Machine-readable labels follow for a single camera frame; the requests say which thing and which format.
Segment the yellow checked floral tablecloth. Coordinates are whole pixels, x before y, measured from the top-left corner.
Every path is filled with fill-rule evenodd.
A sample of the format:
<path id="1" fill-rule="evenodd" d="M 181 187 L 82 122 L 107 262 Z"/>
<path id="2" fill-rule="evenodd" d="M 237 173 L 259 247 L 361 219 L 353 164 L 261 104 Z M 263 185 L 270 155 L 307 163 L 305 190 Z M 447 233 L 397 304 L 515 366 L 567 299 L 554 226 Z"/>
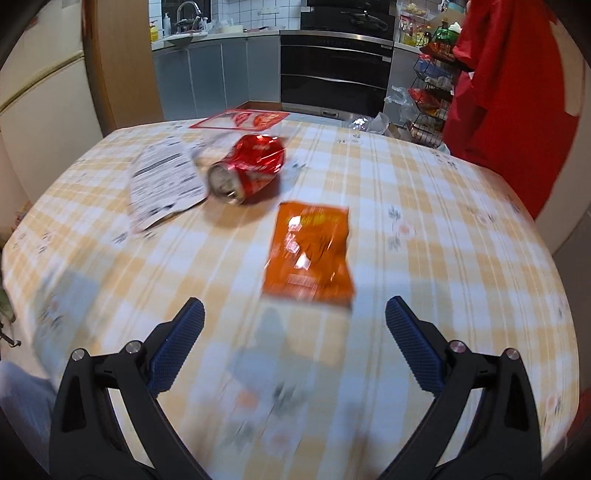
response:
<path id="1" fill-rule="evenodd" d="M 433 395 L 386 320 L 399 296 L 475 352 L 517 350 L 544 455 L 579 403 L 579 355 L 552 256 L 493 172 L 385 136 L 283 121 L 280 174 L 242 203 L 221 190 L 150 228 L 132 175 L 169 154 L 207 173 L 240 139 L 190 121 L 118 130 L 34 203 L 3 284 L 53 383 L 69 354 L 118 351 L 189 298 L 205 323 L 158 398 L 215 479 L 369 479 Z"/>

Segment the orange snack packet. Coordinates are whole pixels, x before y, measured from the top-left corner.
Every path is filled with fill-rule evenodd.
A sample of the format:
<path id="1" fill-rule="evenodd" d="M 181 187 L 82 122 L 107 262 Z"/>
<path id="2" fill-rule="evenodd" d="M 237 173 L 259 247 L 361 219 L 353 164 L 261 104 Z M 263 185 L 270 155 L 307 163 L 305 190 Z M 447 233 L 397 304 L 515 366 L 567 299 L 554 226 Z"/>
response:
<path id="1" fill-rule="evenodd" d="M 346 262 L 349 210 L 296 201 L 280 203 L 263 293 L 349 306 L 355 286 Z"/>

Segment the white printed paper receipt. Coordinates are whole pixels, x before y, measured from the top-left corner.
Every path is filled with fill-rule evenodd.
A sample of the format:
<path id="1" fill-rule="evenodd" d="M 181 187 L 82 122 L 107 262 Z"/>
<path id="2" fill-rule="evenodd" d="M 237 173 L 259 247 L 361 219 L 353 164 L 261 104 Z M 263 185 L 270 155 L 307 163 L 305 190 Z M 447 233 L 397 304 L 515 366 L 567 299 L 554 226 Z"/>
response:
<path id="1" fill-rule="evenodd" d="M 145 147 L 129 167 L 129 216 L 134 232 L 204 202 L 208 186 L 193 153 L 199 147 L 169 136 Z"/>

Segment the cream refrigerator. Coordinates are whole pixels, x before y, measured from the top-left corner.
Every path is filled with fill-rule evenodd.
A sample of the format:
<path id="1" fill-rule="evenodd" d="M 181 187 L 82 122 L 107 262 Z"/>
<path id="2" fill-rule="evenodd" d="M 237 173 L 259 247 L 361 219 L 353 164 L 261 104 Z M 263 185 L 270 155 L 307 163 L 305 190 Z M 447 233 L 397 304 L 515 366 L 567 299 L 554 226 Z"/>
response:
<path id="1" fill-rule="evenodd" d="M 87 79 L 80 1 L 48 2 L 12 49 L 1 69 L 1 133 L 32 202 L 102 140 Z"/>

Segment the red hanging apron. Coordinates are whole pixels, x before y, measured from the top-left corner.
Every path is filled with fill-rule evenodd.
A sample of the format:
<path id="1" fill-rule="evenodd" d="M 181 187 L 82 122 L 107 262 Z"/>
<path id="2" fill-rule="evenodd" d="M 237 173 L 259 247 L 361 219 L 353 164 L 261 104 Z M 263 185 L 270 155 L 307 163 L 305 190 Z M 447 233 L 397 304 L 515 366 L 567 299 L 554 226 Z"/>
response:
<path id="1" fill-rule="evenodd" d="M 578 130 L 583 55 L 544 1 L 471 2 L 453 54 L 467 69 L 445 144 L 499 174 L 538 217 Z"/>

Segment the crushed red soda can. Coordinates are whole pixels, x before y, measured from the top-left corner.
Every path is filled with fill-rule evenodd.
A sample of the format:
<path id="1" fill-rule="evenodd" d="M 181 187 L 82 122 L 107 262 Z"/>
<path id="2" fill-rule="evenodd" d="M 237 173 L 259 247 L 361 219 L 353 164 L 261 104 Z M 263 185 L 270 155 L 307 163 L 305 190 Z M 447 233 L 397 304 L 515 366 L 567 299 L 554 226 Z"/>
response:
<path id="1" fill-rule="evenodd" d="M 276 179 L 286 161 L 286 147 L 277 136 L 247 134 L 207 170 L 209 192 L 226 202 L 242 204 Z"/>

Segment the red and white flat packet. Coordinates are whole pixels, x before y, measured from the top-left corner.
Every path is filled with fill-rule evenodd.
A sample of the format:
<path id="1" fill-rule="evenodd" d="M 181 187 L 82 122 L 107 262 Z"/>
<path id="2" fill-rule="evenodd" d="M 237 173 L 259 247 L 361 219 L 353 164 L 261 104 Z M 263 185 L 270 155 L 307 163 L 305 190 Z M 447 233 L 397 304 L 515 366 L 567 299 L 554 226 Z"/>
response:
<path id="1" fill-rule="evenodd" d="M 201 119 L 191 129 L 263 132 L 273 128 L 290 114 L 284 111 L 228 109 L 217 115 Z"/>

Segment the grey kitchen cabinets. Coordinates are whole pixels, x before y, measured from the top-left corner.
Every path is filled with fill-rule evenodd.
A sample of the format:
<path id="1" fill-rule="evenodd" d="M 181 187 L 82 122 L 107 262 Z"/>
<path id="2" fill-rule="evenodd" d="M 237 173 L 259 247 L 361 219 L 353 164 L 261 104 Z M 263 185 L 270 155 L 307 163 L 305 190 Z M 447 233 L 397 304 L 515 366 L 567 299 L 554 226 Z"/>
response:
<path id="1" fill-rule="evenodd" d="M 164 119 L 209 117 L 245 104 L 280 104 L 280 35 L 201 39 L 152 52 Z"/>

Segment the black built-in oven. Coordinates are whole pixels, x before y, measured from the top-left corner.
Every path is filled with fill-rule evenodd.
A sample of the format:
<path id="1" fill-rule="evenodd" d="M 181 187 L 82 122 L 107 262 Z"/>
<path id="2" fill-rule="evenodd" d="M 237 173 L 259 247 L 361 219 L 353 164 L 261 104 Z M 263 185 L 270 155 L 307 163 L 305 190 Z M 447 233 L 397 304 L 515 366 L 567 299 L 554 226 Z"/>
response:
<path id="1" fill-rule="evenodd" d="M 389 1 L 308 1 L 301 28 L 280 33 L 280 101 L 375 116 L 394 55 Z"/>

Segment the chrome kitchen faucet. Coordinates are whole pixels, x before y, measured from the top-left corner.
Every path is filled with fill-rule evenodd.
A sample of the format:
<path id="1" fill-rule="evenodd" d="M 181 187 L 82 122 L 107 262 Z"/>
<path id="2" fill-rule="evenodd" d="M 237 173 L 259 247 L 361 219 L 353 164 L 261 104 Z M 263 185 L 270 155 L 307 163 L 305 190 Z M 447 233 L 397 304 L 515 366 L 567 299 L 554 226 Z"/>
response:
<path id="1" fill-rule="evenodd" d="M 195 1 L 182 1 L 176 10 L 176 33 L 201 32 L 206 30 L 207 19 Z"/>

